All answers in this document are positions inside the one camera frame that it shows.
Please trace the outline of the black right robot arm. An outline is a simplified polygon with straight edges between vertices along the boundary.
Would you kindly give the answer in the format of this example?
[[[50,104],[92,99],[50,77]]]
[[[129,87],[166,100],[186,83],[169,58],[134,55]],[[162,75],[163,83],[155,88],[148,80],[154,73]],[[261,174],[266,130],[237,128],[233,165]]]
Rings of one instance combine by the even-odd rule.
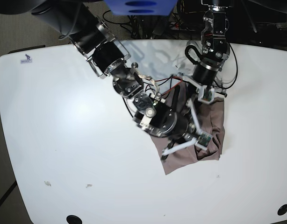
[[[115,91],[133,101],[136,107],[133,119],[142,130],[154,137],[167,137],[172,142],[183,138],[185,146],[201,145],[205,134],[193,101],[186,102],[189,115],[178,112],[179,87],[176,87],[172,104],[167,105],[152,77],[140,73],[136,63],[126,66],[129,52],[83,1],[0,0],[0,14],[25,12],[49,24],[60,33],[61,39],[69,39],[97,75],[112,76]]]

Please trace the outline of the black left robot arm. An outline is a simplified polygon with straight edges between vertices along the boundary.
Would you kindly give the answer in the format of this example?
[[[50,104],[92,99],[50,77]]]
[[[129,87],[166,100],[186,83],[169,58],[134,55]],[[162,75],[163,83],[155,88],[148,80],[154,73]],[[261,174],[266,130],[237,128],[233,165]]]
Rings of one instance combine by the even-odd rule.
[[[275,17],[287,16],[287,0],[202,0],[200,6],[208,8],[203,15],[202,48],[185,48],[187,59],[195,65],[191,79],[197,83],[189,84],[190,95],[214,84],[226,89],[215,78],[234,51],[232,42],[269,48],[287,44],[287,30],[277,26]]]

